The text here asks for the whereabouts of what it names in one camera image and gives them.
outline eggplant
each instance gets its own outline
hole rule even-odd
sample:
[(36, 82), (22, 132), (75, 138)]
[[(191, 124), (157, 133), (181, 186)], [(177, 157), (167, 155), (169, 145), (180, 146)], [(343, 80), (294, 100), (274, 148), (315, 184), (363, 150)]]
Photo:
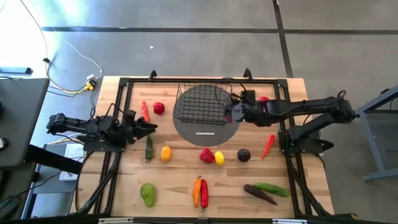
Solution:
[(268, 196), (265, 192), (263, 192), (262, 190), (251, 186), (250, 184), (245, 184), (243, 187), (244, 191), (246, 191), (247, 193), (250, 193), (256, 197), (259, 197), (261, 199), (266, 200), (267, 202), (273, 204), (273, 205), (278, 205), (274, 199), (272, 199), (272, 197)]

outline wire basket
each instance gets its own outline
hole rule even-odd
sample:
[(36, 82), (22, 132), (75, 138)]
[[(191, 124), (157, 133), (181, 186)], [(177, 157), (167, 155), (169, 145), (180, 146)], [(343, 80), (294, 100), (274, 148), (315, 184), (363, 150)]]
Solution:
[(225, 125), (224, 106), (231, 99), (227, 83), (180, 82), (174, 117), (181, 122)]

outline concrete floor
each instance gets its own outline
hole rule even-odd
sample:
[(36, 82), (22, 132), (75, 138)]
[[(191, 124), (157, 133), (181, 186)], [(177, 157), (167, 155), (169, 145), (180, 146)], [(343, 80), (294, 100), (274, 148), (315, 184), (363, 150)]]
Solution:
[[(37, 11), (24, 2), (41, 26), (277, 28), (272, 0), (32, 0)], [(0, 12), (1, 62), (30, 66), (33, 77), (44, 77), (45, 50), (38, 28), (19, 1), (5, 3)], [(398, 29), (394, 0), (279, 0), (279, 4), (285, 29)], [(278, 34), (61, 34), (95, 59), (105, 75), (149, 75), (155, 69), (159, 75), (232, 77), (249, 67), (255, 77), (286, 77)], [(45, 36), (53, 61), (50, 75), (57, 83), (77, 89), (85, 77), (98, 74), (98, 68), (80, 58), (57, 33)], [(309, 98), (346, 90), (346, 98), (357, 108), (398, 83), (398, 35), (287, 34), (286, 41), (293, 75), (305, 79)], [(72, 99), (47, 94), (32, 144), (58, 139), (45, 133), (51, 114), (87, 118), (89, 98), (90, 93)], [(393, 108), (398, 108), (398, 101)], [(335, 212), (396, 222), (398, 178), (362, 181), (362, 175), (376, 171), (376, 165), (360, 120), (329, 126), (322, 137), (335, 143), (325, 153)], [(41, 195), (34, 215), (66, 213), (68, 203), (68, 195)]]

